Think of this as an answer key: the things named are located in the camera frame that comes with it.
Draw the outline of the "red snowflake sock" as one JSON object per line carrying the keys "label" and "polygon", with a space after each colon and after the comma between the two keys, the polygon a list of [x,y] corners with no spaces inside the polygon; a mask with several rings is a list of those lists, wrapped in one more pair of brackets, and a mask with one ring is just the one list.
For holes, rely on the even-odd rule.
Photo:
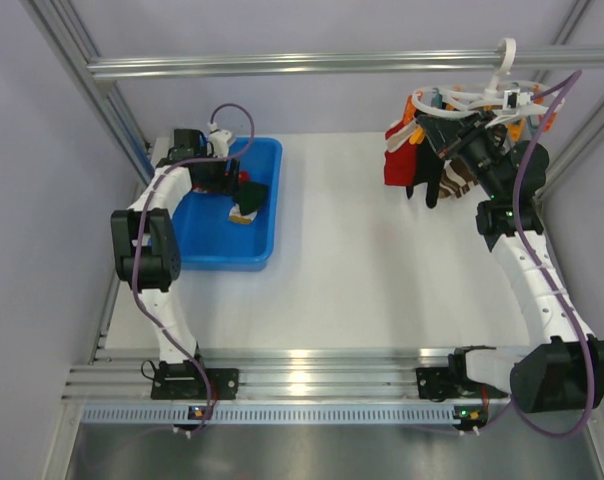
{"label": "red snowflake sock", "polygon": [[226,173],[218,179],[195,184],[192,191],[202,194],[233,195],[238,188],[250,180],[250,175],[246,171],[240,171],[237,175]]}

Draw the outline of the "yellow orange clothes peg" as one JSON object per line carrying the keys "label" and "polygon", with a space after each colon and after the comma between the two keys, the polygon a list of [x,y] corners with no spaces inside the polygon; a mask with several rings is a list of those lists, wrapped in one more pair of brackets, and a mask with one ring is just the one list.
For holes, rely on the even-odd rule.
{"label": "yellow orange clothes peg", "polygon": [[425,140],[425,137],[426,133],[424,129],[421,126],[417,126],[409,138],[409,143],[411,145],[419,145]]}

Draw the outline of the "white round clip hanger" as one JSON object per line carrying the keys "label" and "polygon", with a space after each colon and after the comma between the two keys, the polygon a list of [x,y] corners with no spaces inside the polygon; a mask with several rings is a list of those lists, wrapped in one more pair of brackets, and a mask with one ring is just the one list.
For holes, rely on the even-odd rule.
{"label": "white round clip hanger", "polygon": [[[410,95],[417,107],[416,116],[421,113],[458,119],[486,111],[494,117],[502,103],[503,93],[514,89],[532,92],[533,100],[548,111],[550,102],[557,98],[560,89],[539,82],[511,80],[509,75],[516,53],[516,40],[502,39],[498,46],[498,65],[493,69],[490,80],[484,84],[426,86],[414,90]],[[416,124],[416,116],[410,125]]]}

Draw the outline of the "black striped sock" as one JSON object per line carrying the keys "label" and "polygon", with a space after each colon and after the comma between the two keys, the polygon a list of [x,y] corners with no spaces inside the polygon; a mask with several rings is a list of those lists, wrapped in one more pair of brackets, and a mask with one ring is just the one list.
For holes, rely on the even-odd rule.
{"label": "black striped sock", "polygon": [[429,209],[436,207],[439,196],[439,184],[444,169],[444,161],[438,157],[427,140],[417,146],[416,171],[412,184],[405,188],[406,197],[411,199],[415,187],[425,184],[425,203]]}

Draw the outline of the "red santa sock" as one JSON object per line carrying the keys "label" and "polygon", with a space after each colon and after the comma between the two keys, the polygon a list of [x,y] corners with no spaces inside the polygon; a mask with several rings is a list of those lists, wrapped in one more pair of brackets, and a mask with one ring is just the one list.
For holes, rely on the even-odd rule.
{"label": "red santa sock", "polygon": [[387,186],[412,186],[417,171],[417,145],[410,143],[414,128],[401,120],[385,132],[384,183]]}

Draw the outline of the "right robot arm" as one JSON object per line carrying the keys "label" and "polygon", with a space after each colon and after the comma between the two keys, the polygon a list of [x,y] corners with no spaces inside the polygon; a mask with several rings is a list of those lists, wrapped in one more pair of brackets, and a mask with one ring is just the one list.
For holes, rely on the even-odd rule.
{"label": "right robot arm", "polygon": [[502,268],[526,322],[527,347],[461,347],[449,357],[448,382],[460,396],[484,384],[511,396],[524,413],[596,408],[604,397],[604,340],[574,309],[552,265],[533,196],[546,182],[547,150],[503,145],[506,128],[488,113],[447,119],[421,115],[418,125],[438,163],[461,161],[487,199],[476,226]]}

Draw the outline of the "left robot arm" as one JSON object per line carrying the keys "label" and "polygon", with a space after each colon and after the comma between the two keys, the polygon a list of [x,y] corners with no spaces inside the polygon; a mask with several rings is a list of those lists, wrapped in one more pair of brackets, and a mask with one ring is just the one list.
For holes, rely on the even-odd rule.
{"label": "left robot arm", "polygon": [[159,345],[153,364],[151,398],[206,398],[212,394],[198,342],[182,307],[170,293],[182,270],[173,226],[180,202],[193,191],[229,193],[238,185],[239,161],[229,159],[235,135],[209,125],[210,133],[173,132],[173,146],[155,165],[154,176],[128,208],[111,214],[116,273],[133,292],[143,315],[151,320]]}

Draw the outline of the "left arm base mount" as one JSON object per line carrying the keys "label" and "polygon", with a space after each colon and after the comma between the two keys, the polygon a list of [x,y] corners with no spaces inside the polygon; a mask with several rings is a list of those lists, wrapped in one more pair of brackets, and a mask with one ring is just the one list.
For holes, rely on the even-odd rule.
{"label": "left arm base mount", "polygon": [[[239,370],[235,368],[206,368],[211,398],[234,400],[239,387]],[[204,379],[197,370],[173,368],[154,374],[150,397],[152,400],[206,400]]]}

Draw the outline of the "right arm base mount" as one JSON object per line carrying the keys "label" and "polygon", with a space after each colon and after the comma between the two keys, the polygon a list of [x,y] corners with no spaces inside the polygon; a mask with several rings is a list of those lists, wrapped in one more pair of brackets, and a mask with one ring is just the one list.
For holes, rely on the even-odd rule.
{"label": "right arm base mount", "polygon": [[448,367],[420,367],[415,370],[419,398],[433,402],[450,399],[479,399],[481,387],[453,374]]}

